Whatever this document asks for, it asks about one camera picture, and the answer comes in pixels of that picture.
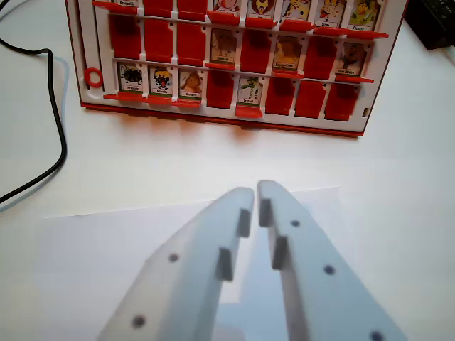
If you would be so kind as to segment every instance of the black cable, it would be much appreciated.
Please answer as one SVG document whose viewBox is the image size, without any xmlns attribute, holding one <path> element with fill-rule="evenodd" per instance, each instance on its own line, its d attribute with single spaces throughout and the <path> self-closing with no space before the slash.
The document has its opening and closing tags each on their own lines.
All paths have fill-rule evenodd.
<svg viewBox="0 0 455 341">
<path fill-rule="evenodd" d="M 9 0 L 3 0 L 0 4 L 0 12 L 1 10 L 5 7 L 5 5 L 9 3 Z M 60 144 L 62 146 L 62 152 L 60 154 L 60 158 L 58 158 L 57 162 L 54 163 L 52 167 L 50 167 L 46 172 L 41 174 L 40 176 L 37 176 L 33 180 L 27 182 L 25 185 L 22 185 L 21 187 L 12 190 L 10 193 L 5 194 L 3 197 L 0 197 L 0 204 L 7 201 L 8 199 L 11 199 L 15 195 L 18 195 L 19 193 L 23 192 L 24 190 L 32 187 L 33 185 L 36 185 L 40 181 L 44 180 L 48 176 L 50 176 L 52 173 L 58 171 L 61 166 L 65 163 L 66 156 L 68 154 L 68 149 L 66 146 L 66 139 L 65 139 L 65 133 L 63 132 L 63 127 L 62 127 L 62 121 L 60 120 L 60 115 L 58 113 L 57 109 L 57 103 L 55 102 L 55 94 L 54 94 L 54 84 L 53 84 L 53 54 L 52 51 L 48 48 L 42 48 L 40 50 L 26 50 L 25 48 L 18 48 L 17 46 L 13 46 L 11 44 L 8 44 L 6 41 L 0 38 L 0 44 L 2 44 L 4 47 L 18 53 L 22 53 L 24 55 L 40 55 L 43 53 L 48 54 L 48 91 L 49 91 L 49 99 L 50 99 L 50 105 L 52 106 L 52 112 L 54 114 L 55 118 L 55 124 L 57 124 L 57 130 L 58 130 L 58 135 L 60 137 Z"/>
</svg>

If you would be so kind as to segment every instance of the white paper sheet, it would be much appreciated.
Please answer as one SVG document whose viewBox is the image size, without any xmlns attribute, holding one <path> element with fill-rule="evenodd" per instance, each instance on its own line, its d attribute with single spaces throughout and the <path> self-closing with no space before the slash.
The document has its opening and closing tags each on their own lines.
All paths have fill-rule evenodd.
<svg viewBox="0 0 455 341">
<path fill-rule="evenodd" d="M 337 188 L 294 195 L 352 263 Z M 96 340 L 144 261 L 208 204 L 57 217 L 0 230 L 0 340 Z M 279 274 L 270 268 L 267 233 L 255 214 L 235 280 L 223 284 L 214 340 L 286 335 Z"/>
</svg>

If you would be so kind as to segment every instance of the red ring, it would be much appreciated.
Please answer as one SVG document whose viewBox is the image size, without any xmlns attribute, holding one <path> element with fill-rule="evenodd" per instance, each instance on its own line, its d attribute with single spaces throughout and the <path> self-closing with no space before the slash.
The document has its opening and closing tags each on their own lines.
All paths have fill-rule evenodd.
<svg viewBox="0 0 455 341">
<path fill-rule="evenodd" d="M 100 80 L 97 83 L 92 82 L 92 80 L 90 79 L 91 78 L 90 73 L 92 73 L 92 72 L 96 73 L 98 75 L 98 77 L 100 78 Z M 102 86 L 102 73 L 95 67 L 89 67 L 88 69 L 85 69 L 84 79 L 85 79 L 85 82 L 91 87 L 101 87 Z"/>
</svg>

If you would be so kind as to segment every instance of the guess who game board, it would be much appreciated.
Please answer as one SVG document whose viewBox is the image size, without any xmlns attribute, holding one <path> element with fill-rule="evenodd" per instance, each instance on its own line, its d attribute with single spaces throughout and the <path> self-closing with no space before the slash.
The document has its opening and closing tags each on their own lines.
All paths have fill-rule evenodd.
<svg viewBox="0 0 455 341">
<path fill-rule="evenodd" d="M 362 136 L 407 0 L 66 0 L 89 109 Z"/>
</svg>

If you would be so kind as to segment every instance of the character card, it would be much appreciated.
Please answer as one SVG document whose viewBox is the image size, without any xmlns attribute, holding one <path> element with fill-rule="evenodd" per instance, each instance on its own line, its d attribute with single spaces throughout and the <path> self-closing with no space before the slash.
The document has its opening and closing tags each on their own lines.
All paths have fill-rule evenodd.
<svg viewBox="0 0 455 341">
<path fill-rule="evenodd" d="M 344 43 L 338 64 L 339 75 L 360 76 L 367 51 L 363 44 Z"/>
<path fill-rule="evenodd" d="M 202 97 L 202 77 L 196 70 L 179 70 L 178 96 L 182 99 L 200 100 Z"/>
<path fill-rule="evenodd" d="M 258 77 L 241 77 L 237 103 L 258 107 L 261 103 L 262 84 Z"/>
<path fill-rule="evenodd" d="M 339 27 L 346 0 L 319 0 L 314 24 L 323 27 Z"/>
<path fill-rule="evenodd" d="M 119 90 L 142 93 L 142 71 L 136 64 L 118 63 Z"/>
<path fill-rule="evenodd" d="M 234 64 L 237 38 L 231 30 L 212 30 L 210 61 L 215 63 Z"/>
<path fill-rule="evenodd" d="M 130 6 L 130 7 L 138 7 L 139 1 L 138 0 L 115 0 L 116 4 L 121 6 Z"/>
<path fill-rule="evenodd" d="M 214 11 L 240 12 L 240 0 L 213 0 Z"/>
<path fill-rule="evenodd" d="M 282 7 L 282 20 L 297 19 L 308 20 L 311 0 L 284 0 Z"/>
<path fill-rule="evenodd" d="M 373 31 L 381 6 L 374 0 L 355 0 L 348 28 L 355 31 Z"/>
<path fill-rule="evenodd" d="M 149 67 L 150 94 L 172 97 L 172 73 L 166 66 Z"/>
<path fill-rule="evenodd" d="M 282 70 L 297 70 L 301 45 L 297 37 L 278 36 L 273 68 Z"/>
<path fill-rule="evenodd" d="M 273 19 L 276 0 L 248 0 L 247 17 Z"/>
</svg>

